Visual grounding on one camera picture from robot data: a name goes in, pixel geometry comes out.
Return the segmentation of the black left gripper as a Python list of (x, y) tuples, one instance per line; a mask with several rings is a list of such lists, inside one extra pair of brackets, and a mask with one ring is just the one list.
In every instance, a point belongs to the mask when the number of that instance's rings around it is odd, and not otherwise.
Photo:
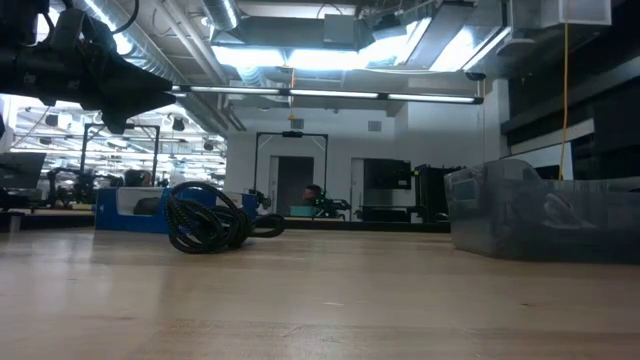
[(176, 101), (165, 93), (172, 89), (171, 81), (108, 51), (104, 29), (53, 29), (31, 45), (26, 39), (22, 30), (1, 31), (3, 93), (38, 98), (47, 105), (75, 102), (100, 111), (112, 134), (123, 134), (129, 118)]

